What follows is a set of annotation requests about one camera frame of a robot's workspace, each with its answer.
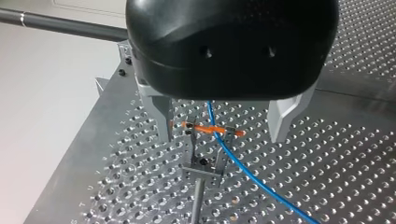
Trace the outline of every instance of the metal post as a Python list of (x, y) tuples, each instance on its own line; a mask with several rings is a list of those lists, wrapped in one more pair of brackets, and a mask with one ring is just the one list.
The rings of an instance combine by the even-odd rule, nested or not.
[(191, 224), (199, 224), (202, 201), (204, 200), (205, 180), (197, 178), (195, 181), (194, 204), (192, 205)]
[(128, 39), (127, 30), (119, 27), (49, 17), (5, 8), (0, 8), (0, 22), (114, 42)]

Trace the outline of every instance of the white wall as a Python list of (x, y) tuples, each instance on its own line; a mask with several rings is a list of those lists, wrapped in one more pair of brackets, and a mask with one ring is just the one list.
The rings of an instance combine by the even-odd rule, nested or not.
[[(54, 7), (0, 7), (124, 26), (120, 16)], [(95, 77), (119, 63), (115, 43), (0, 24), (0, 216), (22, 223), (98, 98)]]

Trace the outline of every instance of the orange wire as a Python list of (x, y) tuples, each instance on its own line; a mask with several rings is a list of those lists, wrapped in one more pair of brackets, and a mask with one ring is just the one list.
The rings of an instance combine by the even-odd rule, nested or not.
[[(181, 126), (182, 127), (186, 127), (186, 124), (187, 124), (186, 121), (181, 122)], [(225, 129), (224, 128), (220, 128), (218, 126), (206, 127), (206, 126), (195, 124), (195, 130), (197, 130), (199, 132), (203, 132), (203, 133), (213, 133), (213, 132), (225, 133)], [(235, 135), (238, 136), (238, 137), (241, 137), (241, 136), (245, 135), (245, 132), (244, 131), (236, 131)]]

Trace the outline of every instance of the metal bracket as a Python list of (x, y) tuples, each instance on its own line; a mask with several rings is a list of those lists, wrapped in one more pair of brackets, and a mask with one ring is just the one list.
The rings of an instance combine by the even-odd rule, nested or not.
[(270, 102), (267, 119), (273, 143), (286, 140), (291, 122), (308, 107), (316, 86), (317, 82), (300, 95)]
[[(231, 148), (231, 145), (233, 144), (234, 135), (235, 128), (225, 127), (224, 144), (228, 148)], [(224, 149), (221, 147), (218, 151), (218, 156), (216, 157), (215, 172), (217, 174), (223, 175), (225, 166), (227, 165), (227, 159), (227, 154), (225, 154)]]
[[(185, 133), (186, 148), (183, 154), (183, 176), (190, 181), (203, 179), (209, 188), (218, 188), (227, 164), (227, 155), (222, 148), (218, 151), (215, 162), (206, 161), (195, 156), (195, 119), (187, 117)], [(227, 147), (232, 145), (235, 128), (226, 127), (224, 142)]]
[[(186, 119), (184, 134), (186, 148), (183, 153), (183, 177), (195, 183), (191, 224), (198, 224), (204, 198), (205, 183), (208, 183), (208, 188), (218, 188), (220, 186), (221, 178), (227, 164), (227, 155), (220, 148), (214, 166), (210, 161), (205, 161), (205, 159), (195, 156), (195, 119), (192, 117), (187, 117)], [(224, 142), (227, 147), (231, 147), (234, 134), (235, 128), (226, 127)]]

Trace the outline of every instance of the screw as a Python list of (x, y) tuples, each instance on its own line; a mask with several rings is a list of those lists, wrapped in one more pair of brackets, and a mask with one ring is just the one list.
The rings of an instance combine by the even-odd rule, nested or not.
[(129, 65), (131, 65), (131, 64), (132, 64), (132, 60), (131, 60), (131, 58), (130, 58), (130, 57), (128, 57), (128, 58), (125, 58), (125, 62), (126, 62), (127, 64), (129, 64)]
[(120, 69), (119, 70), (119, 75), (122, 76), (122, 77), (125, 77), (125, 75), (126, 75), (125, 70)]
[(207, 159), (201, 159), (201, 160), (199, 161), (199, 163), (200, 163), (201, 165), (207, 165), (209, 162), (207, 161)]

